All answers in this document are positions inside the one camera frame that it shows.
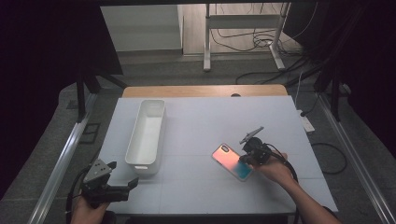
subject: wrist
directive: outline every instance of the wrist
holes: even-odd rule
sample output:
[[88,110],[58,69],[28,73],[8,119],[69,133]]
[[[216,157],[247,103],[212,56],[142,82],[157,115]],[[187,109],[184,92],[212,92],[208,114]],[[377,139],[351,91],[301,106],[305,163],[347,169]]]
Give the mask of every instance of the wrist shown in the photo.
[[294,189],[295,187],[298,187],[299,184],[296,180],[293,178],[286,178],[281,181],[277,182],[280,187],[282,187],[285,191],[290,191],[291,189]]

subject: black cable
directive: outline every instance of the black cable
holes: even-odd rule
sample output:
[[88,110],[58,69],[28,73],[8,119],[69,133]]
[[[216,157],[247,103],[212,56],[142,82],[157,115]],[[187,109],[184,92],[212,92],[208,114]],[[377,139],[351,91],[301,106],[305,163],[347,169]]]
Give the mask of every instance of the black cable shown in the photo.
[[270,3],[270,4],[271,4],[271,7],[272,7],[272,9],[274,10],[274,12],[277,13],[276,10],[275,10],[275,8],[274,8],[274,5],[273,5],[272,3]]
[[217,29],[217,30],[218,30],[219,36],[221,36],[221,37],[223,37],[223,38],[238,37],[238,36],[242,36],[242,35],[262,34],[262,33],[268,33],[268,32],[273,32],[273,31],[274,31],[274,30],[267,30],[267,31],[259,31],[259,32],[256,32],[256,33],[254,33],[254,32],[251,32],[251,33],[243,33],[243,34],[239,34],[239,35],[221,35],[220,32],[219,32],[219,29]]
[[293,37],[291,37],[290,39],[294,39],[295,37],[301,35],[303,32],[305,32],[305,30],[309,27],[309,25],[312,23],[312,20],[315,17],[315,14],[317,12],[318,9],[318,2],[315,4],[315,8],[314,8],[314,12],[312,13],[311,19],[309,20],[308,24],[305,26],[305,28],[297,35],[294,35]]
[[248,14],[251,10],[253,10],[253,13],[254,13],[254,6],[253,6],[253,3],[250,3],[250,10],[247,12],[247,14]]
[[271,39],[270,39],[270,38],[263,38],[263,39],[261,39],[260,36],[269,36],[269,37],[274,38],[273,35],[264,35],[264,34],[254,35],[254,36],[253,36],[253,45],[254,45],[256,48],[267,48],[267,47],[269,47],[269,46],[271,45],[271,43],[274,41],[272,38],[271,38]]
[[85,175],[86,173],[88,173],[88,171],[90,171],[91,166],[87,166],[84,169],[82,169],[78,175],[76,176],[76,178],[73,181],[72,187],[69,191],[69,193],[67,194],[67,200],[66,200],[66,224],[69,224],[72,221],[72,202],[73,202],[73,198],[75,198],[74,196],[74,190],[76,188],[76,184],[78,182],[78,180],[81,178],[82,175]]
[[334,146],[332,144],[329,144],[329,143],[314,143],[314,144],[311,144],[311,147],[314,147],[314,146],[331,147],[331,148],[335,149],[336,151],[338,151],[341,154],[341,156],[343,157],[343,159],[344,159],[344,166],[340,170],[335,171],[335,172],[327,172],[327,171],[323,171],[322,170],[323,174],[325,174],[325,175],[338,175],[338,174],[341,174],[343,171],[345,171],[345,169],[347,168],[347,156],[338,147],[336,147],[336,146]]
[[[262,9],[263,9],[263,7],[264,7],[264,3],[262,3],[262,7],[260,8],[260,12],[259,12],[259,14],[262,14]],[[256,42],[255,42],[255,39],[256,39],[256,28],[254,28],[254,30],[253,30],[253,39],[252,39],[252,41],[253,41],[253,46],[255,46],[256,48],[259,46]]]
[[287,56],[309,56],[309,51],[308,50],[296,50],[293,52],[286,51],[285,48],[283,47],[283,42],[279,39],[277,41],[277,46],[278,46],[278,52],[283,55]]
[[[272,150],[270,150],[270,151],[264,150],[264,153],[269,153],[271,156],[277,158],[277,159],[280,160],[286,167],[288,167],[288,169],[289,169],[290,172],[291,172],[291,175],[292,175],[293,179],[298,183],[298,177],[297,177],[296,171],[294,170],[294,168],[293,168],[293,166],[291,165],[291,163],[290,163],[288,160],[286,160],[286,158],[282,155],[282,153],[281,153],[276,147],[274,147],[274,146],[271,145],[271,144],[262,143],[262,145],[263,145],[263,146],[270,146],[270,147],[272,147],[277,153],[279,153],[279,154],[276,154],[276,153],[273,152]],[[256,148],[257,148],[258,150],[262,150],[262,148],[265,148],[265,147],[256,147]],[[300,218],[300,211],[299,211],[298,208],[296,207],[296,211],[295,211],[295,213],[294,213],[293,224],[297,224],[299,218]]]
[[236,48],[233,48],[233,47],[231,47],[231,46],[228,46],[228,45],[219,43],[219,42],[215,39],[215,37],[213,36],[212,30],[210,30],[210,34],[212,35],[213,41],[214,41],[216,44],[221,45],[221,46],[223,46],[223,47],[225,47],[225,48],[228,48],[228,49],[233,49],[233,50],[236,50],[236,51],[246,52],[246,51],[251,51],[251,50],[253,50],[253,49],[256,48],[256,47],[253,47],[253,48],[251,48],[251,49],[236,49]]
[[309,109],[308,111],[303,111],[303,112],[301,112],[301,114],[300,114],[301,117],[305,117],[307,114],[311,113],[312,110],[314,110],[314,108],[315,108],[315,106],[317,105],[318,99],[319,99],[319,97],[320,97],[321,94],[322,94],[322,92],[320,92],[320,93],[318,94],[317,99],[315,100],[314,105],[312,105],[311,109]]
[[[294,66],[297,63],[299,63],[302,59],[305,59],[303,64],[300,64],[300,65],[298,65],[297,67],[294,68]],[[294,71],[295,69],[298,69],[299,67],[303,66],[306,62],[308,62],[308,60],[305,57],[301,57],[296,62],[294,62],[289,68],[287,68],[285,71],[282,71],[282,72],[250,72],[250,73],[245,73],[245,74],[242,74],[242,75],[240,75],[239,77],[237,77],[235,79],[235,85],[238,85],[238,80],[240,78],[242,78],[242,77],[247,77],[247,76],[250,76],[250,75],[258,75],[258,74],[277,74],[275,77],[271,77],[269,79],[261,80],[261,81],[258,81],[258,82],[255,83],[255,84],[258,84],[258,83],[264,84],[264,83],[267,83],[267,82],[272,81],[274,79],[277,79],[278,77],[281,77],[282,75],[284,75],[284,74],[286,74],[286,73],[288,73],[290,71]]]
[[221,8],[221,11],[223,11],[223,14],[225,14],[224,8],[222,8],[222,4],[220,4],[220,8]]
[[75,199],[75,198],[77,198],[77,197],[79,197],[79,196],[81,196],[81,194],[78,194],[78,195],[76,195],[76,196],[73,196],[73,199]]
[[282,10],[283,10],[283,5],[284,5],[285,3],[282,3],[282,7],[280,8],[280,13],[282,13]]
[[[333,36],[336,35],[337,32],[339,32],[339,31],[341,30],[341,28],[344,27],[344,25],[347,23],[347,21],[348,21],[350,18],[352,18],[352,16],[353,16],[353,14],[347,14],[347,15],[345,15],[345,17],[344,17],[343,19],[341,19],[341,21],[340,21],[340,23],[338,24],[338,26],[336,26],[335,28],[333,28],[333,29],[332,29],[332,32],[329,33],[329,34],[327,35],[326,39],[324,39],[321,43],[319,43],[318,45],[316,45],[316,46],[313,47],[312,49],[304,51],[304,54],[303,54],[303,55],[310,55],[311,53],[315,53],[316,50],[318,50],[317,55],[321,55],[321,54],[324,52],[324,50],[327,50],[326,46],[327,46],[328,44],[333,43],[333,40],[334,40]],[[281,47],[282,50],[285,51],[285,49],[283,48],[283,42],[281,42],[281,45],[282,45],[282,47]]]

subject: white plastic container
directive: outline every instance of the white plastic container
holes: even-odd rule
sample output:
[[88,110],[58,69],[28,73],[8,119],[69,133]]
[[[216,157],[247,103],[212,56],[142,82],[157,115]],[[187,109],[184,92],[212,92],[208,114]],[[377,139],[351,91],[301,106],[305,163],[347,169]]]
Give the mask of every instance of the white plastic container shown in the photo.
[[165,120],[163,100],[145,100],[140,104],[125,155],[125,161],[138,175],[155,175],[160,169]]

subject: white table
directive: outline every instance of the white table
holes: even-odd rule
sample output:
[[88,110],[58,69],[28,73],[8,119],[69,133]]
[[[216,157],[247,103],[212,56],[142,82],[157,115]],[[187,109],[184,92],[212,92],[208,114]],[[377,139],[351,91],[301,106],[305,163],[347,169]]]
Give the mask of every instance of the white table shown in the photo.
[[[134,176],[125,153],[140,103],[120,98],[99,158],[117,161],[108,181],[125,186]],[[117,214],[292,214],[295,204],[278,184],[260,174],[237,180],[211,158],[221,144],[244,152],[239,141],[260,126],[263,142],[289,155],[301,186],[337,211],[290,96],[177,97],[165,100],[166,129],[158,174],[140,178],[128,202],[112,203]]]

